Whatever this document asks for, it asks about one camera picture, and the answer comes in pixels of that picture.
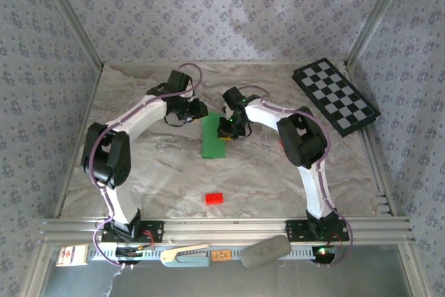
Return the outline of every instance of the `green block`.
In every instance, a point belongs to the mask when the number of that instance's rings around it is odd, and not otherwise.
[[[218,124],[221,115],[209,112],[209,115],[202,119],[202,152],[204,159],[225,158],[225,141],[218,139]]]

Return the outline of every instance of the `orange label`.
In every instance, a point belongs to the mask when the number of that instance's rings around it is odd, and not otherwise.
[[[229,261],[232,260],[232,252],[230,250],[212,250],[211,261]]]

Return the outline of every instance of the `chessboard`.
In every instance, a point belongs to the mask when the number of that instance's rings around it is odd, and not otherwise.
[[[292,78],[342,137],[380,115],[327,58],[296,69]]]

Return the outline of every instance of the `patterned wallpaper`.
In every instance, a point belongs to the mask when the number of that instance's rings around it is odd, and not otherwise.
[[[106,62],[344,59],[375,0],[71,0]]]
[[[445,0],[394,0],[355,70],[378,105],[384,168],[445,296]]]
[[[0,6],[0,296],[15,296],[97,73],[53,0]]]

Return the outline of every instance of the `sticker label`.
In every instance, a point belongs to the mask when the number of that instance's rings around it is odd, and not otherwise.
[[[56,266],[80,266],[86,264],[88,245],[63,246],[58,252]]]
[[[211,261],[229,261],[232,260],[232,252],[230,250],[212,250]]]

